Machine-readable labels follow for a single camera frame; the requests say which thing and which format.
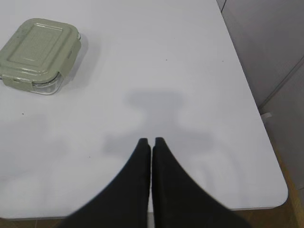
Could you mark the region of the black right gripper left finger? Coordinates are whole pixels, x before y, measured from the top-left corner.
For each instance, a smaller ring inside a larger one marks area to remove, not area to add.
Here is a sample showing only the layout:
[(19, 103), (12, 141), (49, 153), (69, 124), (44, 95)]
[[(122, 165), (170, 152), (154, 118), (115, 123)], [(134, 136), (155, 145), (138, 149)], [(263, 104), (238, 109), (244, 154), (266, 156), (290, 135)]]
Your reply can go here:
[(151, 148), (141, 138), (117, 176), (60, 228), (145, 228), (151, 180)]

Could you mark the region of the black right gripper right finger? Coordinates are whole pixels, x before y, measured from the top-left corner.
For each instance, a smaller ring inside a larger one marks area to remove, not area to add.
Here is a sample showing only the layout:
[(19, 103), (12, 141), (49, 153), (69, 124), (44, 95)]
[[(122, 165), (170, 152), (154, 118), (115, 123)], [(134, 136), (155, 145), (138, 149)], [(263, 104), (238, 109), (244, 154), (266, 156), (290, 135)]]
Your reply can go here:
[(152, 153), (152, 202), (157, 228), (249, 228), (243, 218), (205, 192), (181, 167), (165, 140)]

